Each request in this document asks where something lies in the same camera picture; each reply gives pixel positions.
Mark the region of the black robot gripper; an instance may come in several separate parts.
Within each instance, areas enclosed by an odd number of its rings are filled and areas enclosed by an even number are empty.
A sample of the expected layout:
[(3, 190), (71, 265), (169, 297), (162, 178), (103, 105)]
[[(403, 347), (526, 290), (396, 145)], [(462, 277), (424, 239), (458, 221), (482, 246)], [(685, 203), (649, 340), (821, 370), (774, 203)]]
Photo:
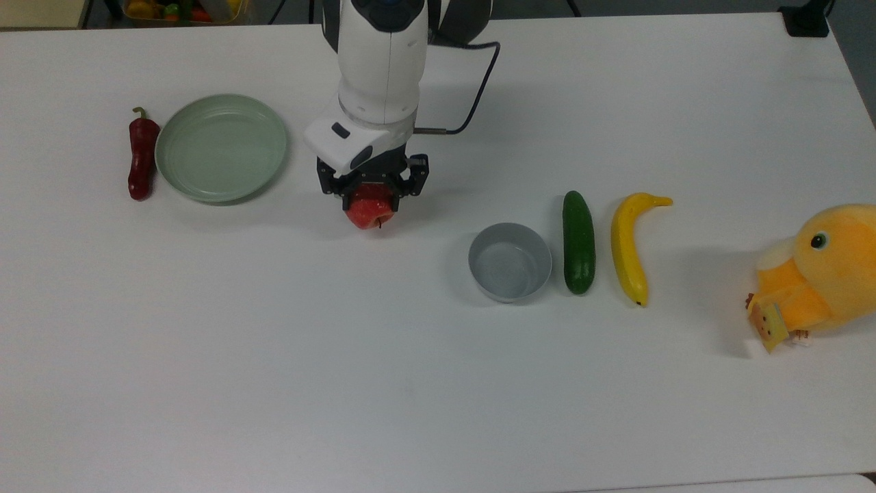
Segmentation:
[(397, 212), (401, 199), (422, 193), (430, 175), (428, 156), (413, 154), (409, 157), (404, 146), (370, 157), (344, 173), (319, 158), (316, 170), (320, 190), (341, 197), (344, 212), (351, 210), (355, 192), (366, 184), (388, 188), (390, 210)]

